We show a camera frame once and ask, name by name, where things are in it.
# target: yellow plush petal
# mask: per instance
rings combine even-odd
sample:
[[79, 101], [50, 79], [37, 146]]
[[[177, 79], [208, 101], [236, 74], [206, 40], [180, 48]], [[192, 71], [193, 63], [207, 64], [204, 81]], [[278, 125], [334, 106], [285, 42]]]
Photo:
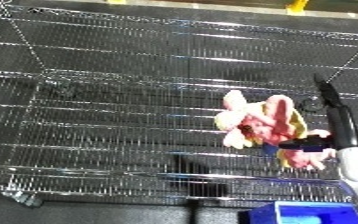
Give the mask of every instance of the yellow plush petal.
[[260, 138], [254, 138], [254, 142], [255, 142], [257, 145], [262, 145], [262, 144], [263, 144], [263, 140], [260, 139]]
[[291, 168], [288, 160], [284, 157], [284, 150], [279, 149], [276, 154], [277, 158], [280, 160], [280, 165], [284, 168]]
[[302, 115], [294, 109], [292, 113], [290, 124], [295, 127], [295, 138], [306, 138], [308, 135], [308, 128]]
[[247, 147], [247, 148], [251, 148], [252, 146], [254, 145], [253, 141], [248, 139], [248, 138], [245, 138], [244, 139], [244, 146]]

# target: wire shelf frame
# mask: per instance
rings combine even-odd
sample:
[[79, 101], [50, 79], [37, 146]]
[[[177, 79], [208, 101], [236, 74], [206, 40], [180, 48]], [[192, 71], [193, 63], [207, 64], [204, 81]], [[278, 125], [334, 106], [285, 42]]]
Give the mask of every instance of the wire shelf frame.
[[[348, 201], [335, 161], [283, 169], [222, 145], [222, 97], [335, 85], [358, 124], [358, 34], [0, 5], [0, 182], [43, 198], [256, 207]], [[320, 112], [302, 114], [327, 128]]]

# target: stuffed toy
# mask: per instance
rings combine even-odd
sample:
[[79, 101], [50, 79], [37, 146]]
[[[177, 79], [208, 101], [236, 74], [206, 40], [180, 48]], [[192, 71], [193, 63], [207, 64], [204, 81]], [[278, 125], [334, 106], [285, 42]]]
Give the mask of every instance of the stuffed toy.
[[248, 103], [239, 90], [232, 90], [223, 98], [223, 104], [226, 110], [215, 116], [215, 124], [227, 132], [223, 140], [226, 147], [243, 149], [264, 142], [278, 145], [307, 136], [305, 121], [287, 96]]
[[232, 90], [223, 98], [223, 105], [226, 110], [215, 116], [215, 124], [226, 132], [223, 139], [226, 147], [262, 146], [266, 153], [276, 154], [284, 167], [323, 169], [321, 161], [333, 156], [329, 149], [322, 153], [304, 153], [277, 147], [280, 142], [306, 138], [309, 134], [327, 134], [322, 130], [308, 132], [303, 117], [287, 96], [274, 95], [264, 102], [248, 103], [241, 91]]

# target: wire rack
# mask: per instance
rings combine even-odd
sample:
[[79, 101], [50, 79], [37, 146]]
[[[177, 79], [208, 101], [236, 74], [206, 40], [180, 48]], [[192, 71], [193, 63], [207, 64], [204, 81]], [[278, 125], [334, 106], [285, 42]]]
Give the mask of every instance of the wire rack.
[[[0, 183], [43, 199], [255, 207], [349, 198], [335, 161], [282, 169], [222, 145], [222, 97], [335, 85], [358, 123], [358, 34], [0, 5]], [[326, 128], [323, 113], [304, 113]]]

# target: yellow object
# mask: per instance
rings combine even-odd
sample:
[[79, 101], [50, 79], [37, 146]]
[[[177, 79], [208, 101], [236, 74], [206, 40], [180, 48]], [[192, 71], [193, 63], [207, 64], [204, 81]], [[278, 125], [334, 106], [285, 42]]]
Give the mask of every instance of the yellow object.
[[126, 5], [126, 0], [106, 0], [109, 4]]
[[[290, 124], [295, 126], [295, 138], [306, 138], [308, 136], [306, 122], [301, 114], [295, 109], [292, 114]], [[284, 151], [282, 149], [279, 149], [276, 153], [276, 157], [280, 160], [280, 165], [284, 168], [291, 168], [283, 153]]]
[[284, 150], [279, 149], [276, 153], [276, 156], [280, 160], [281, 167], [291, 168], [290, 164], [288, 163], [288, 160], [284, 157]]
[[305, 7], [309, 0], [294, 0], [290, 5], [287, 5], [287, 14], [289, 15], [305, 15]]

